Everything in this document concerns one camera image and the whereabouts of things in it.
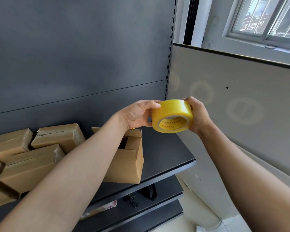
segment window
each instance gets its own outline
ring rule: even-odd
[[[228,36],[290,49],[290,0],[239,0]]]

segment person's right arm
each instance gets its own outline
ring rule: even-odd
[[[290,188],[245,155],[212,122],[203,103],[189,97],[190,130],[202,140],[234,203],[252,232],[290,232]]]

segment tape roll inner core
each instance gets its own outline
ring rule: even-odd
[[[176,130],[187,125],[189,120],[182,116],[169,116],[159,123],[159,127],[164,130]]]

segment forearm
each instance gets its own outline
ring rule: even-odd
[[[240,151],[212,122],[198,135],[251,230],[290,231],[290,188]]]
[[[127,130],[118,114],[71,151],[1,222],[1,231],[72,231]]]

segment yellow object behind box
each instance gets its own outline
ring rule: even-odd
[[[166,100],[161,107],[152,110],[152,127],[160,133],[178,133],[189,128],[193,114],[188,102],[179,99]]]

